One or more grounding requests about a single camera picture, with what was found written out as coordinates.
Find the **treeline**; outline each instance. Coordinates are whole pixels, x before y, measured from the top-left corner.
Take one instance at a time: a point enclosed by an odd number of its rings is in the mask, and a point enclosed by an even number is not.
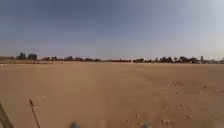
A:
[[[25,54],[23,52],[20,52],[18,56],[16,57],[4,57],[0,56],[0,60],[3,59],[10,59],[10,60],[41,60],[41,61],[84,61],[84,62],[124,62],[124,63],[192,63],[192,64],[198,64],[198,63],[224,63],[224,59],[221,61],[214,61],[214,60],[198,60],[195,57],[187,58],[184,56],[181,56],[179,58],[177,57],[162,57],[162,58],[155,58],[155,59],[144,59],[144,58],[138,58],[138,59],[109,59],[109,60],[101,60],[98,58],[81,58],[81,57],[73,57],[73,56],[67,56],[65,58],[58,58],[56,56],[53,57],[44,57],[42,59],[38,59],[38,55],[35,53],[29,53]]]
[[[65,58],[57,58],[56,56],[54,57],[44,57],[42,59],[43,61],[87,61],[87,62],[125,62],[125,63],[200,63],[200,61],[197,58],[187,58],[187,57],[180,57],[180,58],[172,58],[172,57],[162,57],[162,58],[156,58],[155,60],[152,59],[144,59],[144,58],[139,58],[139,59],[109,59],[109,60],[101,60],[98,58],[81,58],[81,57],[75,57],[73,58],[72,56],[68,56]]]

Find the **sandy ground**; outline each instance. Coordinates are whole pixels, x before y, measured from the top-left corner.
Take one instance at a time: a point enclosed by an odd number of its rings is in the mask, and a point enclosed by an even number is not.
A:
[[[224,65],[64,63],[0,67],[16,128],[223,128]]]

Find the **bush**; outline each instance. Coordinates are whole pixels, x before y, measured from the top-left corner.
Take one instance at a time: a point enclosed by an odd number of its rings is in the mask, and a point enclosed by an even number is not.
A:
[[[84,59],[81,57],[75,57],[75,61],[83,61]]]
[[[85,61],[94,61],[92,58],[85,58]]]
[[[58,60],[58,58],[56,56],[51,57],[51,61],[57,61],[57,60]]]
[[[197,64],[197,63],[199,63],[198,59],[197,59],[197,58],[194,58],[194,57],[190,58],[189,60],[190,60],[190,62],[193,63],[193,64]]]
[[[179,58],[179,61],[182,62],[182,63],[189,63],[190,62],[190,60],[187,57],[184,57],[184,56],[181,56]]]
[[[73,57],[72,56],[65,57],[64,61],[73,61]]]
[[[50,58],[50,57],[44,57],[42,60],[43,60],[43,61],[50,61],[51,58]]]
[[[26,54],[23,52],[20,52],[20,54],[16,57],[17,60],[25,60],[26,58]]]
[[[29,59],[29,60],[37,60],[37,54],[35,54],[35,53],[30,53],[30,54],[28,55],[28,59]]]
[[[95,61],[100,62],[101,60],[100,60],[100,59],[98,59],[98,58],[95,58]]]
[[[144,62],[144,59],[143,58],[140,58],[140,59],[135,59],[133,60],[134,63],[143,63]]]
[[[172,59],[172,57],[168,57],[168,58],[163,57],[163,58],[160,59],[160,62],[162,62],[162,63],[173,63],[173,59]]]

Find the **blue sky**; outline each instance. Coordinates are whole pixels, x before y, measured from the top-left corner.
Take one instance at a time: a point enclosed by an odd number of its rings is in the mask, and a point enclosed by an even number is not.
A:
[[[223,0],[1,0],[0,55],[224,57]]]

